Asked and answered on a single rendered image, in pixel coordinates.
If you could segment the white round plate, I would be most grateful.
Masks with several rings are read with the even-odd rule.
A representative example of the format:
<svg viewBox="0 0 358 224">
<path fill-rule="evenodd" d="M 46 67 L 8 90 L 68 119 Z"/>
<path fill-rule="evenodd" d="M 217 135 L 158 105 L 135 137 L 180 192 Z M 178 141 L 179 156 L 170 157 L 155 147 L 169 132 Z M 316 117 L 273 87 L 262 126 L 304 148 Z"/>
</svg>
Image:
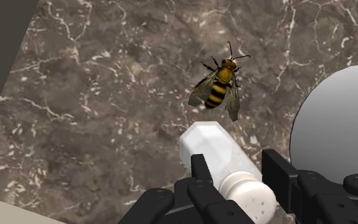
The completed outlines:
<svg viewBox="0 0 358 224">
<path fill-rule="evenodd" d="M 289 154 L 296 169 L 342 183 L 358 174 L 358 65 L 320 82 L 301 104 Z"/>
</svg>

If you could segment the white salt shaker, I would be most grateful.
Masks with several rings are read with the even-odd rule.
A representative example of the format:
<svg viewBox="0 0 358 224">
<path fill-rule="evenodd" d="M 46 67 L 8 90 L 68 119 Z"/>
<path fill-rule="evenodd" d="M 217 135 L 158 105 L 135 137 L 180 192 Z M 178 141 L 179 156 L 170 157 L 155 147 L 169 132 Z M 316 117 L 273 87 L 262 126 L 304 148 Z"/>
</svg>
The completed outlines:
<svg viewBox="0 0 358 224">
<path fill-rule="evenodd" d="M 268 224 L 276 210 L 276 197 L 262 182 L 262 173 L 218 122 L 195 122 L 179 138 L 182 164 L 191 169 L 191 156 L 202 154 L 213 185 L 227 200 L 234 200 L 255 224 Z"/>
</svg>

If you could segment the yellow black bee figure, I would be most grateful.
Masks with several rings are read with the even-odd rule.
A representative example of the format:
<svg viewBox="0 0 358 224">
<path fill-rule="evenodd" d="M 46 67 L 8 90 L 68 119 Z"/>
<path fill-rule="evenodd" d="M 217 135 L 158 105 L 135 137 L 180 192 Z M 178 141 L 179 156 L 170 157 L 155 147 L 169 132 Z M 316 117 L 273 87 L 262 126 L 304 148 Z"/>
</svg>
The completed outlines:
<svg viewBox="0 0 358 224">
<path fill-rule="evenodd" d="M 187 94 L 187 105 L 197 107 L 203 103 L 205 109 L 214 109 L 226 101 L 230 120 L 235 122 L 240 115 L 240 99 L 236 73 L 240 69 L 235 62 L 236 59 L 251 57 L 250 55 L 239 55 L 235 57 L 232 52 L 231 43 L 228 41 L 230 58 L 223 59 L 219 64 L 212 57 L 215 68 L 208 66 L 204 62 L 201 64 L 210 71 L 203 77 Z"/>
</svg>

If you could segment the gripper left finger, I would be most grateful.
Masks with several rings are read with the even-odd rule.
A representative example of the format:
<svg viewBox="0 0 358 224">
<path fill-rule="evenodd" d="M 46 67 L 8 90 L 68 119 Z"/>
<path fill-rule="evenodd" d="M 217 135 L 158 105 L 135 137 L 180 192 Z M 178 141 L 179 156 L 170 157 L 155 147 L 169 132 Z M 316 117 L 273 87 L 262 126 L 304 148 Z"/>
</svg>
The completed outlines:
<svg viewBox="0 0 358 224">
<path fill-rule="evenodd" d="M 190 167 L 191 177 L 177 181 L 173 192 L 146 190 L 118 224 L 255 224 L 214 187 L 202 154 L 191 156 Z"/>
</svg>

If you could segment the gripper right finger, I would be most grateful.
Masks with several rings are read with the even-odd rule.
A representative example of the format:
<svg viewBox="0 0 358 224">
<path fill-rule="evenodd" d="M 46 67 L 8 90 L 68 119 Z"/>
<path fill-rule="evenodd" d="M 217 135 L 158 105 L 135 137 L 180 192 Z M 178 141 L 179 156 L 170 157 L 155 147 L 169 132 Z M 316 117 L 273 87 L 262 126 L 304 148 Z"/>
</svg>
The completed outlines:
<svg viewBox="0 0 358 224">
<path fill-rule="evenodd" d="M 358 224 L 358 174 L 333 183 L 318 172 L 297 170 L 273 149 L 262 151 L 261 173 L 296 224 Z"/>
</svg>

